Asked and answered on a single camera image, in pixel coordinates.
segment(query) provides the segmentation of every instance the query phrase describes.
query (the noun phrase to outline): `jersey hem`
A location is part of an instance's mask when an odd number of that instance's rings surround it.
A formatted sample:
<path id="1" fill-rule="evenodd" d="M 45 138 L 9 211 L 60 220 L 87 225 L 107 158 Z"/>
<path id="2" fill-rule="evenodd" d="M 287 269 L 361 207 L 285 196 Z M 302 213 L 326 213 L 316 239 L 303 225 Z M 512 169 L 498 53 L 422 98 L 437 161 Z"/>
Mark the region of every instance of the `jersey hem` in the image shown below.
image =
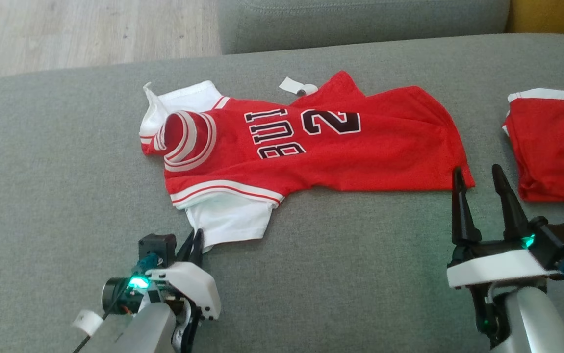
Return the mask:
<path id="1" fill-rule="evenodd" d="M 205 181 L 204 183 L 193 185 L 180 192 L 170 194 L 170 196 L 173 206 L 178 209 L 183 209 L 208 199 L 210 194 L 215 192 L 226 192 L 246 197 L 247 199 L 265 201 L 273 204 L 274 208 L 280 205 L 282 200 L 284 200 L 284 195 L 273 190 L 253 187 L 231 180 Z"/>

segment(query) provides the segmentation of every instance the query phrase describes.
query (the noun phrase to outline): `white tape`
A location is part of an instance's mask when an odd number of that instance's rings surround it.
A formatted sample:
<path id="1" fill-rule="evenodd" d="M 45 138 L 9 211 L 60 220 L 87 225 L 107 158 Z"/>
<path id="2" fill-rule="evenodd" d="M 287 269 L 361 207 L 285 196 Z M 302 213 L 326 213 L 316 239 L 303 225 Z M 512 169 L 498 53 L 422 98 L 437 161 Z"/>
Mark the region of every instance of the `white tape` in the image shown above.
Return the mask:
<path id="1" fill-rule="evenodd" d="M 280 83 L 279 87 L 297 96 L 309 96 L 319 90 L 315 85 L 310 83 L 304 85 L 304 83 L 299 83 L 288 77 Z"/>
<path id="2" fill-rule="evenodd" d="M 315 85 L 311 85 L 307 83 L 302 86 L 302 88 L 297 92 L 298 96 L 310 96 L 311 94 L 315 93 L 319 89 Z"/>
<path id="3" fill-rule="evenodd" d="M 82 310 L 73 321 L 72 326 L 79 328 L 92 337 L 101 324 L 103 324 L 103 319 L 94 311 Z"/>

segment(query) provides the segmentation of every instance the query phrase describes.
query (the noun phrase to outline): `gray fabric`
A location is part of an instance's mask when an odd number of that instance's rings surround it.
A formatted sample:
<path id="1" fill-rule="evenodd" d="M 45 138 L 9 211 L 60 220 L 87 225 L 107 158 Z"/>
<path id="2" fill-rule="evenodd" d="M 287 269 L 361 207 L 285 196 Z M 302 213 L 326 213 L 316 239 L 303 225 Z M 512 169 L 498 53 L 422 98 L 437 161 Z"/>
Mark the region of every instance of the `gray fabric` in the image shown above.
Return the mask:
<path id="1" fill-rule="evenodd" d="M 491 179 L 516 166 L 500 130 L 509 93 L 564 89 L 564 36 L 499 34 L 135 63 L 0 80 L 0 352 L 67 352 L 83 335 L 82 308 L 101 312 L 109 277 L 127 275 L 136 241 L 174 232 L 158 158 L 137 136 L 158 93 L 210 79 L 237 98 L 290 102 L 285 76 L 321 85 L 347 70 L 367 94 L 419 85 L 452 114 L 477 187 L 468 192 L 486 239 L 502 215 Z M 527 215 L 564 221 L 564 204 L 529 203 Z M 204 256 L 222 299 L 197 333 L 198 353 L 483 352 L 466 291 L 450 290 L 450 193 L 290 195 L 262 241 Z M 564 282 L 551 283 L 564 318 Z M 111 317 L 85 352 L 118 337 Z"/>
<path id="2" fill-rule="evenodd" d="M 502 33 L 509 0 L 223 0 L 224 54 Z"/>

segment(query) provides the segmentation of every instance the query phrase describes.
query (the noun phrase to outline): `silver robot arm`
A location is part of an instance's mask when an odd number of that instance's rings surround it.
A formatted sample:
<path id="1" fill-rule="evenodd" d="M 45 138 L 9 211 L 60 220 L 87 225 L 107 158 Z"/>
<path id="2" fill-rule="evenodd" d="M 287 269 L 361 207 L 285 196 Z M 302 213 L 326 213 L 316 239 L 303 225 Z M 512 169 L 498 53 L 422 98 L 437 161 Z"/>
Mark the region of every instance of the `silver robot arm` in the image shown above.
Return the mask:
<path id="1" fill-rule="evenodd" d="M 564 352 L 564 323 L 546 295 L 547 280 L 564 279 L 564 224 L 531 221 L 499 165 L 493 183 L 502 202 L 504 240 L 482 241 L 473 224 L 460 168 L 452 190 L 451 288 L 467 288 L 476 327 L 490 340 L 491 353 Z"/>
<path id="2" fill-rule="evenodd" d="M 152 303 L 139 311 L 110 353 L 175 353 L 172 344 L 177 317 L 165 303 Z"/>

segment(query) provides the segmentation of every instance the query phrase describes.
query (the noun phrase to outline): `basketball jersey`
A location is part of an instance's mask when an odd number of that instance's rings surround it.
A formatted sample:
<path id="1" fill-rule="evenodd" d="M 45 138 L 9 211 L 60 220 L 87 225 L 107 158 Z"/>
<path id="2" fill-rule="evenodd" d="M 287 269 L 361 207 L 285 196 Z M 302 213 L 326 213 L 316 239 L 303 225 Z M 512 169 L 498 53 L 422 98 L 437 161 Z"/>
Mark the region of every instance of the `basketball jersey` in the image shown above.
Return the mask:
<path id="1" fill-rule="evenodd" d="M 261 238 L 284 197 L 315 186 L 450 190 L 457 165 L 474 186 L 452 118 L 419 87 L 366 97 L 338 72 L 289 105 L 228 98 L 209 81 L 145 91 L 143 153 L 163 156 L 172 203 L 206 248 Z"/>

